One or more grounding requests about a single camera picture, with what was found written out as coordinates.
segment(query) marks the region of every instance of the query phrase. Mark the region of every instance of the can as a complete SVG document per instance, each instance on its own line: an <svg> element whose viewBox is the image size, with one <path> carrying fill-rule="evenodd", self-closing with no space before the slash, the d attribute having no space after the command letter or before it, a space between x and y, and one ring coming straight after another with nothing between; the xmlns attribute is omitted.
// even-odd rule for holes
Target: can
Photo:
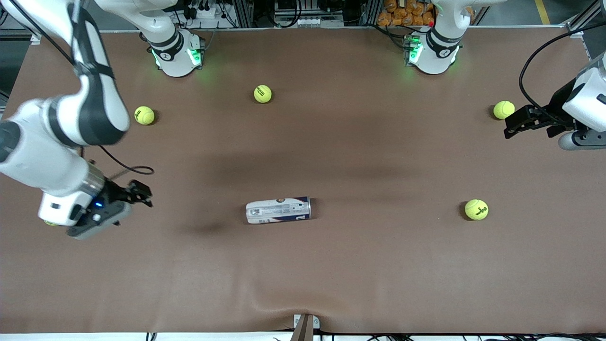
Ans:
<svg viewBox="0 0 606 341"><path fill-rule="evenodd" d="M311 219L309 197L254 201L246 204L246 219L251 224Z"/></svg>

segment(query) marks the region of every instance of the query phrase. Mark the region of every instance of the can label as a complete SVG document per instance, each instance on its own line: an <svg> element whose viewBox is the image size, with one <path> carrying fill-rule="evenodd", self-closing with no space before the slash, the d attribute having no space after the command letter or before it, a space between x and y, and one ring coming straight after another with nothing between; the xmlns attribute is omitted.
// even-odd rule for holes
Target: can label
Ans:
<svg viewBox="0 0 606 341"><path fill-rule="evenodd" d="M246 204L246 219L251 224L311 218L309 197L254 201Z"/></svg>

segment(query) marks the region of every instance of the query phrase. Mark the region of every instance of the yellow tennis ball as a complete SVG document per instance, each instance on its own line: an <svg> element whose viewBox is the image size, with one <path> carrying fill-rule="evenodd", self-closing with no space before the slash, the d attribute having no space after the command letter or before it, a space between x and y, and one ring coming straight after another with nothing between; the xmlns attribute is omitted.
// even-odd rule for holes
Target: yellow tennis ball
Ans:
<svg viewBox="0 0 606 341"><path fill-rule="evenodd" d="M259 103L267 103L271 99L271 89L269 86L257 86L255 88L255 99Z"/></svg>
<svg viewBox="0 0 606 341"><path fill-rule="evenodd" d="M473 220L482 220L488 215L488 205L480 199L473 199L465 205L465 214Z"/></svg>
<svg viewBox="0 0 606 341"><path fill-rule="evenodd" d="M155 119L156 115L149 107L138 107L137 110L135 110L135 121L143 124L144 126L153 123L153 120Z"/></svg>
<svg viewBox="0 0 606 341"><path fill-rule="evenodd" d="M493 109L493 114L499 120L504 120L516 111L516 106L509 101L498 102Z"/></svg>

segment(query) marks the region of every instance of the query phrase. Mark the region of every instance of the brown table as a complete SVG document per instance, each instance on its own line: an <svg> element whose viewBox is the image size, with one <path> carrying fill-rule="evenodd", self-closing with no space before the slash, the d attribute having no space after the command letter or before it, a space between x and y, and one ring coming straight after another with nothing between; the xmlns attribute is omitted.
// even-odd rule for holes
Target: brown table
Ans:
<svg viewBox="0 0 606 341"><path fill-rule="evenodd" d="M37 218L39 190L2 177L0 331L272 330L300 312L339 333L604 331L606 154L544 131L505 140L488 111L526 104L519 70L561 31L470 30L439 76L374 30L221 32L178 79L137 35L105 35L129 110L160 114L110 148L156 169L120 179L148 184L155 207L77 241ZM564 39L527 87L544 103L586 62ZM32 47L8 113L78 86L49 44ZM249 201L301 195L316 219L244 222ZM476 197L490 215L470 222L459 208Z"/></svg>

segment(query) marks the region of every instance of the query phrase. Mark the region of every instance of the tennis ball logo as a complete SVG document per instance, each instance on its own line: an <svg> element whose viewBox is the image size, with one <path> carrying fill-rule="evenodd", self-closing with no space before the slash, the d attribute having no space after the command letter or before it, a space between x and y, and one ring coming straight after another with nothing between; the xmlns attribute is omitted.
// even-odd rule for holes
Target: tennis ball logo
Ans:
<svg viewBox="0 0 606 341"><path fill-rule="evenodd" d="M478 208L478 213L476 213L476 215L481 215L482 213L486 212L488 210L487 207L483 207L483 208Z"/></svg>

